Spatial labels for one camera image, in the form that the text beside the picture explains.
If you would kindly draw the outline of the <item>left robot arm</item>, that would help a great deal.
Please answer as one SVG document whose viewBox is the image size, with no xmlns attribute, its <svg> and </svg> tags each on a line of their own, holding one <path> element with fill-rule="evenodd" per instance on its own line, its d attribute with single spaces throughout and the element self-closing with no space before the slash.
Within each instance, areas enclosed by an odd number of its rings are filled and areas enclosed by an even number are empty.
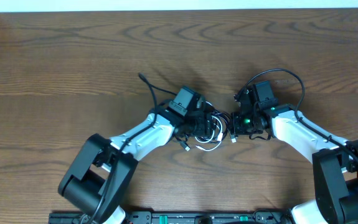
<svg viewBox="0 0 358 224">
<path fill-rule="evenodd" d="M 120 203 L 140 160 L 172 138 L 206 137 L 214 107 L 184 86 L 173 99 L 155 102 L 146 119 L 129 131 L 90 136 L 68 168 L 58 193 L 79 208 L 89 223 L 123 223 Z"/>
</svg>

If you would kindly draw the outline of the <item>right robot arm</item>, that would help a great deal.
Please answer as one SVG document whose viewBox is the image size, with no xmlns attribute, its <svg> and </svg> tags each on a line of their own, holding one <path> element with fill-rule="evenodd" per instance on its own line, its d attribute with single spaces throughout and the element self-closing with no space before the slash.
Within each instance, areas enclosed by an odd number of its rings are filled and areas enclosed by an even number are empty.
<svg viewBox="0 0 358 224">
<path fill-rule="evenodd" d="M 283 141 L 313 166 L 314 200 L 290 210 L 293 223 L 358 223 L 358 140 L 335 136 L 291 104 L 281 104 L 268 81 L 243 87 L 234 99 L 231 135 Z"/>
</svg>

